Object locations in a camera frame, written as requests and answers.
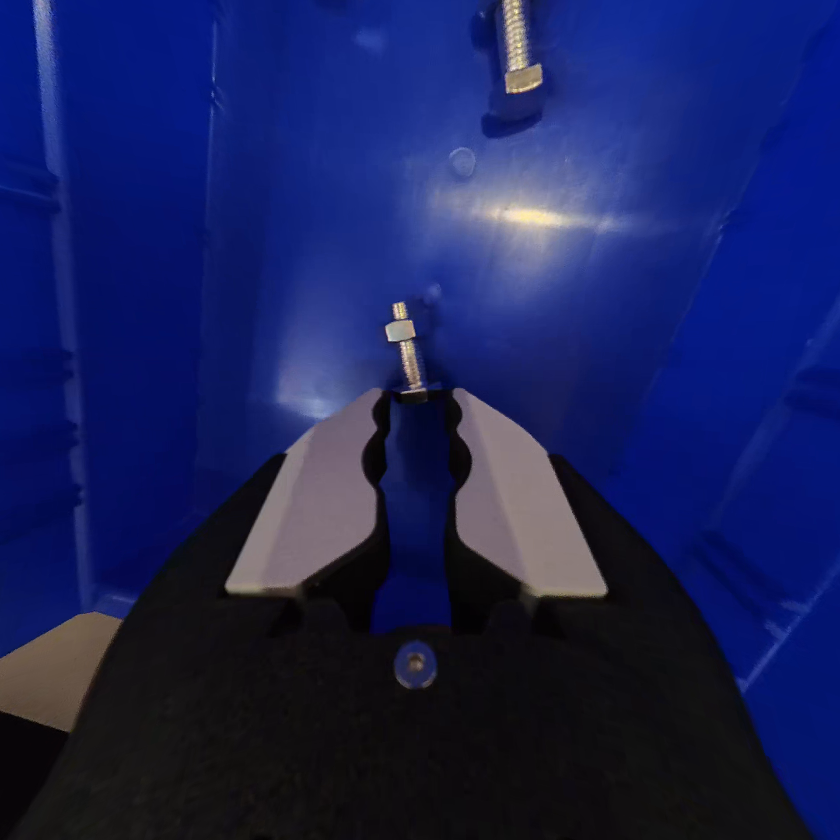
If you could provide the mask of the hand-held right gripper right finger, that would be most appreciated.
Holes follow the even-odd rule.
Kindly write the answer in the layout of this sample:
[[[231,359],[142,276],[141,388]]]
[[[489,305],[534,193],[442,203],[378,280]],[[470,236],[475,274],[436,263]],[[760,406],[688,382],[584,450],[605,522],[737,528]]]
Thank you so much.
[[[549,452],[464,388],[446,403],[445,570],[451,623],[480,634],[501,607],[531,620],[545,603],[600,602],[608,586]]]

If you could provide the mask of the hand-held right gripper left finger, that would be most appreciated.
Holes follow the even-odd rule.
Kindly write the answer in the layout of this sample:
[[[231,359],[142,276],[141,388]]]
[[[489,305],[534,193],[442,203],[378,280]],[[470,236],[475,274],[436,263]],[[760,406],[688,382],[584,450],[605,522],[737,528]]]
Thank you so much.
[[[391,397],[370,389],[287,449],[227,595],[331,600],[350,628],[371,630],[391,559],[381,487],[390,409]]]

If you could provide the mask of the blue plastic bin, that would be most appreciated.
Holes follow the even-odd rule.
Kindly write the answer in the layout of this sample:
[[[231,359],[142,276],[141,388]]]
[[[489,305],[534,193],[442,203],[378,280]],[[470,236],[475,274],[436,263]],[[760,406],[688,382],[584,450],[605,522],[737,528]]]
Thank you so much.
[[[399,374],[565,456],[838,838],[838,2],[2,2],[2,655]]]

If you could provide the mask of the silver hex bolt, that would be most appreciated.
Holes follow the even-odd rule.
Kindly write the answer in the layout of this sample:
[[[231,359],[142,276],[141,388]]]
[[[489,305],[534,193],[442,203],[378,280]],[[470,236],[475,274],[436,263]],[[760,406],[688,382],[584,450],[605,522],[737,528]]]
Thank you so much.
[[[505,93],[536,91],[543,84],[543,68],[534,58],[530,1],[499,1],[496,23]]]
[[[408,306],[404,301],[392,304],[392,319],[411,319]],[[429,386],[425,372],[424,359],[417,346],[416,338],[412,342],[390,343],[395,346],[400,354],[403,384],[395,391],[402,403],[423,404],[428,400]]]

